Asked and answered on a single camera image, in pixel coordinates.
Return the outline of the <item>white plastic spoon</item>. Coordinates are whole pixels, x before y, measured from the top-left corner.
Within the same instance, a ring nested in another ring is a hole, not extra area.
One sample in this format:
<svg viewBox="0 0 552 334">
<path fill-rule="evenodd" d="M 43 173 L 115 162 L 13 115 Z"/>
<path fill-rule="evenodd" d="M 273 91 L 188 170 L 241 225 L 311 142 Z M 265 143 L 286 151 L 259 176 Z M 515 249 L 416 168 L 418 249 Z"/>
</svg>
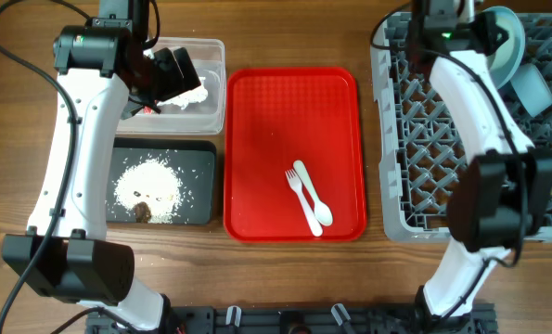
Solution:
<svg viewBox="0 0 552 334">
<path fill-rule="evenodd" d="M 307 192 L 313 200 L 314 214 L 316 220 L 324 226 L 331 226 L 333 223 L 333 216 L 330 208 L 319 198 L 313 181 L 306 169 L 304 163 L 300 160 L 293 162 L 293 168 L 297 175 L 300 177 L 302 184 L 305 186 Z"/>
</svg>

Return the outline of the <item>white rice pile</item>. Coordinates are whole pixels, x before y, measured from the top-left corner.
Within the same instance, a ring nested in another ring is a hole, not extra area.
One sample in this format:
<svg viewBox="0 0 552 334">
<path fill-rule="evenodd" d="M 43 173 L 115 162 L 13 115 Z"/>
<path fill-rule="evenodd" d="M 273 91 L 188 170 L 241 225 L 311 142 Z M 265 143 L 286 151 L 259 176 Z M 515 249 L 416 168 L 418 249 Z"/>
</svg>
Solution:
<svg viewBox="0 0 552 334">
<path fill-rule="evenodd" d="M 185 176 L 185 170 L 170 166 L 167 158 L 148 156 L 111 182 L 112 198 L 107 200 L 107 208 L 114 218 L 120 213 L 135 218 L 134 206 L 145 202 L 151 210 L 148 224 L 172 224 L 174 218 L 181 218 L 185 209 L 194 206 L 195 197 L 185 184 Z"/>
</svg>

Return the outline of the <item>brown food chunk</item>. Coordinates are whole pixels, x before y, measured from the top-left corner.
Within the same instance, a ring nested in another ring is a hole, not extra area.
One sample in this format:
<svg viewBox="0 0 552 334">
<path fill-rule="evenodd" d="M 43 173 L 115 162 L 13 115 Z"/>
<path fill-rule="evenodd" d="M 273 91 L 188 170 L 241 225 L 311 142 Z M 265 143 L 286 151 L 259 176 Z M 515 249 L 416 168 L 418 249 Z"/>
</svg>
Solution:
<svg viewBox="0 0 552 334">
<path fill-rule="evenodd" d="M 145 202 L 139 202 L 134 206 L 135 221 L 147 224 L 151 219 L 151 210 Z"/>
</svg>

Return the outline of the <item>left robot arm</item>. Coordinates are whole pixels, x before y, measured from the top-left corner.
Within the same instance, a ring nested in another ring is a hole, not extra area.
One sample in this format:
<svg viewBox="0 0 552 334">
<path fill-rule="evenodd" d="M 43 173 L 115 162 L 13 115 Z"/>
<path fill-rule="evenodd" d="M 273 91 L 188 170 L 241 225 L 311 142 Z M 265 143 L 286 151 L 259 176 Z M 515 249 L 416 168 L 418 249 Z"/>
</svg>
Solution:
<svg viewBox="0 0 552 334">
<path fill-rule="evenodd" d="M 20 235 L 3 241 L 18 285 L 83 306 L 129 333 L 175 333 L 169 299 L 135 277 L 128 246 L 107 241 L 106 186 L 120 120 L 199 86 L 185 49 L 157 49 L 153 1 L 104 1 L 54 42 L 58 111 L 43 187 Z"/>
</svg>

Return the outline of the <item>light blue plate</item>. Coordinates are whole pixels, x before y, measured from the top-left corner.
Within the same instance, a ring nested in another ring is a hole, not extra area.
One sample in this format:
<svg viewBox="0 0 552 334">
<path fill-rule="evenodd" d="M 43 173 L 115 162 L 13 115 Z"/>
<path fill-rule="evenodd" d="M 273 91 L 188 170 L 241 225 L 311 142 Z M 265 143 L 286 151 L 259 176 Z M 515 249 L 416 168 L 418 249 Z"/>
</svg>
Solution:
<svg viewBox="0 0 552 334">
<path fill-rule="evenodd" d="M 492 6 L 496 23 L 508 32 L 508 40 L 487 58 L 490 75 L 497 89 L 507 84 L 519 67 L 525 51 L 525 31 L 519 17 L 505 6 Z"/>
</svg>

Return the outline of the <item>white tissue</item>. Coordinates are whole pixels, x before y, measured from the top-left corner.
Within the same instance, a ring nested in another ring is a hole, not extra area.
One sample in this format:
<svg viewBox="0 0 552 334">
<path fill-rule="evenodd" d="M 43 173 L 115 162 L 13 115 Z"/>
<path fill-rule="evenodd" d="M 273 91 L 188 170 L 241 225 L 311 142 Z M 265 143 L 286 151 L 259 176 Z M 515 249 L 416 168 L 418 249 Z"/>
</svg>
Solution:
<svg viewBox="0 0 552 334">
<path fill-rule="evenodd" d="M 201 103 L 208 98 L 208 90 L 204 86 L 205 77 L 200 78 L 200 86 L 195 89 L 184 92 L 179 96 L 175 96 L 163 102 L 158 102 L 159 107 L 178 107 L 186 109 L 190 104 Z"/>
</svg>

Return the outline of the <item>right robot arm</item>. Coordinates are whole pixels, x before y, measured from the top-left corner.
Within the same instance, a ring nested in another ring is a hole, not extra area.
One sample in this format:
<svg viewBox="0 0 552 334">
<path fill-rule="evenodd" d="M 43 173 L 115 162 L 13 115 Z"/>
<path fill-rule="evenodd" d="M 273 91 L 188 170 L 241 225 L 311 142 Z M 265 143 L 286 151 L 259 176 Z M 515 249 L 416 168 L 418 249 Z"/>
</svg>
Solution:
<svg viewBox="0 0 552 334">
<path fill-rule="evenodd" d="M 551 198 L 552 151 L 537 148 L 513 121 L 487 57 L 512 37 L 490 10 L 471 1 L 414 1 L 407 50 L 443 100 L 467 159 L 447 205 L 450 240 L 420 289 L 430 324 L 468 314 L 496 265 L 514 267 L 525 238 L 542 225 Z"/>
</svg>

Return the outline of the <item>light blue bowl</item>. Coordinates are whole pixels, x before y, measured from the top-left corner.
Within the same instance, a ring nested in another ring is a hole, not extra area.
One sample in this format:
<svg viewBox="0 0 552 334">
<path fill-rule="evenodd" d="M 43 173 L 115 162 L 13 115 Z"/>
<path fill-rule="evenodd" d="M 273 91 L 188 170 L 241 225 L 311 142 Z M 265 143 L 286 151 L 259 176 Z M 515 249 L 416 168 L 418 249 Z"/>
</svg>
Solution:
<svg viewBox="0 0 552 334">
<path fill-rule="evenodd" d="M 527 113 L 536 117 L 552 105 L 552 93 L 542 73 L 533 64 L 519 66 L 511 86 Z"/>
</svg>

